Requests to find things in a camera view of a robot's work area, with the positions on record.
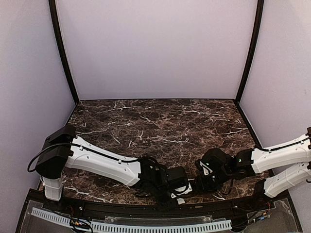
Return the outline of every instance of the dark brown marble surface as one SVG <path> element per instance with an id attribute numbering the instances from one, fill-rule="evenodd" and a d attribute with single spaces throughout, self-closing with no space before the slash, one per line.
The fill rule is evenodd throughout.
<path id="1" fill-rule="evenodd" d="M 254 141 L 231 100 L 88 100 L 74 111 L 69 124 L 77 135 L 95 146 L 125 156 L 152 156 L 167 167 L 183 166 L 194 178 L 194 162 L 210 148 L 235 155 Z M 234 181 L 231 194 L 224 189 L 186 199 L 186 203 L 227 200 L 253 194 L 257 181 L 268 172 Z M 134 190 L 87 171 L 65 168 L 67 197 L 120 204 L 155 204 L 137 198 Z"/>

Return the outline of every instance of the black frame edge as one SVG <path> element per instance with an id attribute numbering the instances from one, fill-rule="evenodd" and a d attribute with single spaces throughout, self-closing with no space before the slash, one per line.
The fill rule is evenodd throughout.
<path id="1" fill-rule="evenodd" d="M 295 211 L 293 201 L 288 193 L 288 191 L 284 191 L 279 194 L 277 197 L 271 199 L 271 201 L 281 200 L 287 198 L 290 206 L 293 211 L 293 215 L 297 224 L 297 228 L 300 232 L 302 232 L 302 228 Z M 171 212 L 159 213 L 156 210 L 156 206 L 145 206 L 145 205 L 124 205 L 124 204 L 110 204 L 104 202 L 94 202 L 87 200 L 79 200 L 73 198 L 65 198 L 66 202 L 70 203 L 75 209 L 75 217 L 86 217 L 86 218 L 96 218 L 99 220 L 104 220 L 107 216 L 117 216 L 117 217 L 143 217 L 143 218 L 176 218 L 176 217 L 194 217 L 194 216 L 206 216 L 206 215 L 216 215 L 215 219 L 223 218 L 226 219 L 235 219 L 240 218 L 245 215 L 247 212 L 235 211 L 233 206 L 244 202 L 250 201 L 252 196 L 226 200 L 226 201 L 217 201 L 217 202 L 205 202 L 201 203 L 200 208 L 194 208 L 195 204 L 189 204 L 185 206 L 181 206 Z M 29 200 L 38 201 L 44 204 L 44 195 L 43 192 L 30 189 L 28 195 L 26 197 L 26 201 L 24 203 L 23 209 L 21 211 L 19 222 L 17 225 L 16 233 L 19 233 L 24 215 L 27 209 L 27 205 Z M 55 210 L 58 209 L 59 204 L 51 204 L 51 207 Z"/>
<path id="2" fill-rule="evenodd" d="M 251 136 L 252 136 L 252 138 L 253 138 L 253 140 L 255 142 L 255 145 L 257 147 L 261 147 L 261 143 L 259 142 L 259 139 L 258 139 L 258 137 L 257 137 L 257 135 L 256 135 L 256 133 L 255 133 L 253 127 L 252 127 L 252 125 L 249 123 L 249 121 L 248 121 L 248 119 L 247 119 L 243 109 L 240 107 L 239 103 L 236 100 L 234 100 L 233 102 L 234 102 L 235 106 L 237 107 L 237 109 L 238 109 L 238 111 L 239 111 L 239 113 L 240 113 L 244 123 L 246 124 L 246 126 L 247 126 L 247 128 L 249 130 L 249 133 L 251 134 Z"/>
<path id="3" fill-rule="evenodd" d="M 76 109 L 77 109 L 77 106 L 78 106 L 78 104 L 76 104 L 76 105 L 74 106 L 74 108 L 73 108 L 73 110 L 72 110 L 70 116 L 68 117 L 68 120 L 66 121 L 65 125 L 68 125 L 68 123 L 69 123 L 69 121 L 70 121 L 70 119 L 71 119 L 71 117 L 72 117 L 74 111 L 76 111 Z"/>
<path id="4" fill-rule="evenodd" d="M 250 71 L 251 66 L 252 66 L 252 62 L 253 62 L 253 58 L 254 58 L 254 54 L 255 54 L 255 50 L 256 50 L 257 39 L 258 39 L 258 35 L 259 35 L 261 17 L 262 17 L 262 12 L 263 12 L 263 3 L 264 3 L 264 0 L 258 0 L 257 1 L 257 9 L 256 9 L 256 16 L 255 16 L 255 22 L 254 22 L 254 28 L 253 28 L 251 43 L 249 45 L 249 50 L 248 50 L 248 54 L 247 54 L 246 63 L 245 63 L 244 71 L 242 74 L 240 86 L 238 89 L 238 93 L 237 93 L 237 96 L 235 98 L 237 103 L 240 103 L 240 101 L 241 101 L 241 98 L 242 98 L 242 95 L 243 95 L 243 92 L 244 92 L 244 89 L 246 86 L 247 78 L 249 75 L 249 71 Z"/>
<path id="5" fill-rule="evenodd" d="M 248 119 L 247 119 L 243 109 L 240 107 L 240 104 L 236 100 L 234 100 L 233 102 L 234 102 L 235 106 L 237 107 L 237 109 L 238 109 L 238 111 L 239 111 L 239 113 L 240 113 L 244 123 L 246 124 L 246 126 L 247 126 L 247 128 L 248 128 L 248 130 L 249 130 L 249 132 L 250 132 L 250 134 L 251 134 L 251 136 L 252 136 L 256 146 L 261 147 L 261 143 L 259 142 L 258 137 L 257 137 L 253 127 L 249 123 L 249 121 L 248 121 Z M 275 175 L 272 169 L 268 170 L 268 172 L 269 172 L 269 176 L 270 177 Z M 293 212 L 293 216 L 294 216 L 297 228 L 298 228 L 299 232 L 302 232 L 301 223 L 299 221 L 298 214 L 297 214 L 296 208 L 294 206 L 292 197 L 291 197 L 291 195 L 290 195 L 288 190 L 285 190 L 283 193 L 284 193 L 284 196 L 288 199 L 288 202 L 290 204 L 291 210 Z"/>
<path id="6" fill-rule="evenodd" d="M 64 43 L 63 43 L 61 31 L 60 31 L 55 0 L 49 0 L 49 5 L 50 5 L 50 13 L 51 13 L 52 24 L 54 28 L 54 34 L 55 34 L 55 39 L 56 39 L 56 43 L 58 47 L 59 56 L 62 61 L 63 69 L 64 69 L 65 76 L 66 76 L 66 79 L 67 79 L 67 82 L 70 88 L 72 98 L 75 104 L 78 104 L 80 100 L 78 97 L 77 90 L 74 86 L 74 82 L 73 82 L 72 75 L 71 75 L 70 68 L 69 68 L 69 64 L 68 64 L 68 60 L 67 60 L 67 56 L 65 52 L 65 47 L 64 47 Z"/>
<path id="7" fill-rule="evenodd" d="M 24 218 L 25 218 L 25 213 L 26 213 L 26 210 L 27 210 L 27 206 L 28 206 L 28 195 L 26 197 L 26 200 L 24 201 L 24 204 L 23 204 L 23 207 L 21 209 L 21 212 L 20 212 L 20 216 L 18 218 L 18 222 L 17 222 L 17 226 L 16 226 L 16 230 L 15 230 L 15 233 L 20 233 L 20 230 L 21 230 L 21 226 L 22 226 L 22 223 L 24 221 Z"/>
<path id="8" fill-rule="evenodd" d="M 102 101 L 102 100 L 111 100 L 111 101 L 117 101 L 117 100 L 233 100 L 234 99 L 222 99 L 222 98 L 127 98 L 127 99 L 91 99 L 91 100 L 80 100 L 80 101 Z"/>

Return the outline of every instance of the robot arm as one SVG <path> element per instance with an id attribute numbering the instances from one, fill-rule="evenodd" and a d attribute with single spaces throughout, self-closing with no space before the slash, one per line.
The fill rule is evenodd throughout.
<path id="1" fill-rule="evenodd" d="M 311 127 L 308 133 L 274 147 L 240 151 L 232 157 L 218 148 L 210 149 L 196 162 L 202 171 L 196 178 L 201 192 L 215 191 L 230 179 L 243 179 L 257 173 L 294 164 L 280 174 L 264 182 L 263 192 L 273 198 L 282 191 L 311 178 Z"/>
<path id="2" fill-rule="evenodd" d="M 50 200 L 61 199 L 61 174 L 65 166 L 109 177 L 150 193 L 160 209 L 183 203 L 178 196 L 191 191 L 183 167 L 167 169 L 150 157 L 121 156 L 74 137 L 74 133 L 74 127 L 65 126 L 49 136 L 37 161 L 35 170 L 41 175 L 45 196 Z"/>

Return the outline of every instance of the wire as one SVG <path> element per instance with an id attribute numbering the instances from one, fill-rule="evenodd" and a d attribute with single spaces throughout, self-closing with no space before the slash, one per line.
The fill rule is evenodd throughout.
<path id="1" fill-rule="evenodd" d="M 256 210 L 256 207 L 255 207 L 255 208 L 253 208 L 253 209 L 248 209 L 248 210 L 243 209 L 243 208 L 240 208 L 240 207 L 235 207 L 235 209 L 242 210 L 242 211 L 246 211 L 246 212 L 253 212 L 253 211 L 255 211 L 255 210 Z"/>
<path id="2" fill-rule="evenodd" d="M 310 137 L 307 137 L 307 138 L 305 138 L 305 139 L 302 139 L 302 140 L 300 140 L 300 141 L 297 141 L 297 142 L 294 142 L 294 143 L 291 143 L 291 144 L 287 144 L 287 145 L 282 146 L 282 147 L 276 147 L 276 148 L 272 148 L 272 149 L 265 149 L 265 148 L 262 148 L 262 147 L 255 147 L 255 148 L 257 148 L 257 149 L 259 149 L 259 150 L 261 150 L 261 151 L 271 152 L 271 151 L 276 151 L 276 150 L 284 149 L 284 148 L 287 148 L 287 147 L 291 147 L 291 146 L 293 146 L 293 145 L 297 145 L 297 144 L 299 144 L 299 143 L 301 143 L 301 142 L 307 141 L 308 139 L 311 139 L 311 136 L 310 136 Z"/>
<path id="3" fill-rule="evenodd" d="M 247 226 L 249 226 L 255 222 L 262 221 L 262 220 L 266 219 L 267 217 L 270 217 L 270 215 L 267 215 L 268 212 L 269 211 L 262 213 L 260 216 L 254 218 L 250 223 L 243 225 L 243 226 L 239 226 L 238 228 L 245 228 L 245 227 L 247 227 Z"/>
<path id="4" fill-rule="evenodd" d="M 232 227 L 242 228 L 242 227 L 243 227 L 242 224 L 247 223 L 250 219 L 254 218 L 254 216 L 255 216 L 256 214 L 258 214 L 260 211 L 261 211 L 261 210 L 258 210 L 257 212 L 255 212 L 253 215 L 251 215 L 251 216 L 250 216 L 247 220 L 245 220 L 244 222 L 241 222 L 240 224 L 235 225 L 235 226 L 232 226 Z"/>
<path id="5" fill-rule="evenodd" d="M 52 211 L 52 213 L 54 213 L 54 214 L 56 214 L 56 215 L 59 215 L 59 216 L 61 216 L 61 217 L 67 217 L 67 216 L 65 216 L 65 215 L 63 215 L 63 214 L 61 214 L 61 213 L 58 213 L 58 212 L 54 211 L 54 210 L 49 206 L 47 200 L 45 200 L 45 204 L 46 204 L 46 206 L 48 207 L 48 209 L 49 209 L 50 211 Z M 76 233 L 84 233 L 84 232 L 88 232 L 88 230 L 91 230 L 91 233 L 94 233 L 93 228 L 92 228 L 91 224 L 89 224 L 90 222 L 89 222 L 88 220 L 84 219 L 84 221 L 82 221 L 81 218 L 74 218 L 74 217 L 72 217 L 72 216 L 73 216 L 73 208 L 72 208 L 71 205 L 70 205 L 69 207 L 71 208 L 71 214 L 72 214 L 71 217 L 70 217 L 70 222 L 69 222 L 69 225 L 72 227 L 71 230 L 73 230 L 73 231 L 76 232 Z M 77 225 L 75 226 L 75 225 L 73 224 L 73 222 L 76 222 L 76 223 L 78 223 L 78 224 L 81 223 L 82 225 L 86 225 L 86 226 L 88 227 L 88 229 L 85 229 L 85 231 L 79 230 L 79 229 L 77 229 L 77 227 L 79 227 L 79 226 L 77 226 Z"/>
<path id="6" fill-rule="evenodd" d="M 266 203 L 266 204 L 268 204 L 268 206 L 269 206 L 269 210 L 268 211 L 270 211 L 270 208 L 271 208 L 271 205 L 270 205 L 270 203 Z M 244 222 L 242 222 L 242 223 L 240 223 L 240 224 L 238 224 L 238 225 L 235 225 L 235 226 L 232 226 L 232 227 L 237 227 L 237 228 L 243 228 L 243 227 L 246 227 L 246 226 L 249 226 L 250 224 L 249 223 L 247 223 L 249 220 L 251 220 L 252 218 L 254 218 L 254 216 L 256 216 L 259 212 L 260 212 L 261 210 L 258 210 L 257 212 L 255 212 L 253 215 L 251 215 L 247 220 L 245 220 Z"/>
<path id="7" fill-rule="evenodd" d="M 33 162 L 40 156 L 42 155 L 44 152 L 46 152 L 47 150 L 50 150 L 54 147 L 59 147 L 59 146 L 76 146 L 76 147 L 80 147 L 80 145 L 78 144 L 74 144 L 74 143 L 57 143 L 57 144 L 53 144 L 49 147 L 46 147 L 45 149 L 43 149 L 42 151 L 40 151 L 34 158 L 31 159 L 31 161 L 29 162 L 28 164 L 28 167 L 27 167 L 27 171 L 28 172 L 34 172 L 35 171 L 35 168 L 34 169 L 31 169 L 30 170 L 30 167 L 31 165 L 33 164 Z"/>
<path id="8" fill-rule="evenodd" d="M 79 145 L 79 144 L 75 144 L 75 143 L 57 143 L 57 144 L 53 144 L 49 147 L 46 147 L 44 148 L 42 151 L 40 151 L 34 158 L 31 159 L 31 161 L 29 162 L 28 164 L 28 167 L 27 167 L 27 171 L 28 172 L 34 172 L 35 171 L 35 168 L 34 169 L 30 169 L 31 165 L 33 164 L 33 162 L 40 156 L 42 155 L 44 152 L 50 150 L 50 149 L 53 149 L 53 148 L 56 148 L 56 147 L 60 147 L 60 146 L 75 146 L 75 147 L 82 147 L 82 149 L 84 150 L 87 150 L 87 151 L 90 151 L 90 152 L 93 152 L 95 154 L 98 154 L 98 155 L 101 155 L 101 156 L 104 156 L 106 158 L 109 158 L 109 159 L 112 159 L 112 160 L 115 160 L 115 161 L 120 161 L 121 163 L 133 163 L 133 162 L 140 162 L 140 161 L 143 161 L 143 160 L 151 160 L 153 162 L 155 162 L 158 166 L 163 166 L 161 164 L 159 164 L 157 162 L 156 159 L 152 158 L 152 157 L 149 157 L 149 156 L 144 156 L 144 157 L 141 157 L 141 158 L 138 158 L 138 159 L 134 159 L 134 160 L 121 160 L 121 159 L 118 159 L 118 158 L 115 158 L 113 156 L 110 156 L 110 155 L 107 155 L 107 154 L 104 154 L 104 153 L 101 153 L 101 152 L 98 152 L 96 150 L 93 150 L 93 149 L 90 149 L 90 148 L 87 148 L 87 147 L 84 147 L 82 145 Z"/>
<path id="9" fill-rule="evenodd" d="M 223 193 L 223 192 L 222 192 L 222 194 L 223 194 L 223 195 L 225 195 L 225 196 L 226 196 L 226 195 L 229 195 L 229 194 L 231 193 L 231 191 L 232 191 L 232 187 L 233 187 L 233 182 L 234 182 L 234 179 L 231 179 L 231 183 L 230 183 L 229 191 L 228 191 L 227 193 Z"/>

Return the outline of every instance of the white wall panel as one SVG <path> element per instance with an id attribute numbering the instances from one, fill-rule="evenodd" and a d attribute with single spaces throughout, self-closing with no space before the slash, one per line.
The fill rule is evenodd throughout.
<path id="1" fill-rule="evenodd" d="M 311 1 L 266 0 L 241 106 L 263 146 L 311 126 Z M 311 232 L 310 185 L 290 189 L 304 232 Z"/>
<path id="2" fill-rule="evenodd" d="M 235 98 L 256 0 L 58 0 L 80 99 Z"/>
<path id="3" fill-rule="evenodd" d="M 0 1 L 0 232 L 15 232 L 38 174 L 29 161 L 74 107 L 47 0 Z"/>

